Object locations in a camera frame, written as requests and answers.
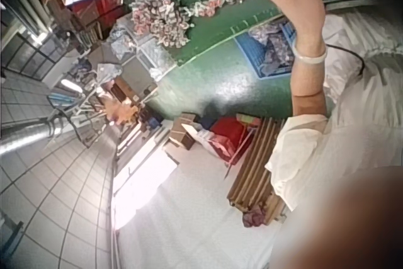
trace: white bracelet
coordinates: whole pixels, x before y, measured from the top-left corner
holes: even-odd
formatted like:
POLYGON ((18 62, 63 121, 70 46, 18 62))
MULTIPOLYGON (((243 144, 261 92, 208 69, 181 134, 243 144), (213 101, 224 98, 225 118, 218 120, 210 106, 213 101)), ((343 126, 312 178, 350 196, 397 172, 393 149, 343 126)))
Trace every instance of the white bracelet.
POLYGON ((326 46, 325 54, 323 54, 320 57, 312 58, 312 57, 302 56, 300 53, 298 53, 298 50, 295 47, 296 42, 297 42, 297 39, 295 39, 294 42, 292 43, 292 51, 294 53, 295 58, 297 58, 298 60, 300 60, 304 63, 308 63, 308 64, 319 64, 319 63, 325 62, 325 59, 327 57, 327 46, 326 46))

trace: box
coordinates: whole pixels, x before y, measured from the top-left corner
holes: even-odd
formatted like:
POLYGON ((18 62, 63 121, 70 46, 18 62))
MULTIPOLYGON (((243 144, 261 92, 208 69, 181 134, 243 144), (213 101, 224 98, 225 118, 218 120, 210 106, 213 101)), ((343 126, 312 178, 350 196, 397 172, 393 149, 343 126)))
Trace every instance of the box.
POLYGON ((174 120, 169 138, 175 144, 189 150, 195 143, 194 138, 184 129, 182 124, 191 124, 196 121, 197 115, 193 113, 182 113, 180 117, 174 120))

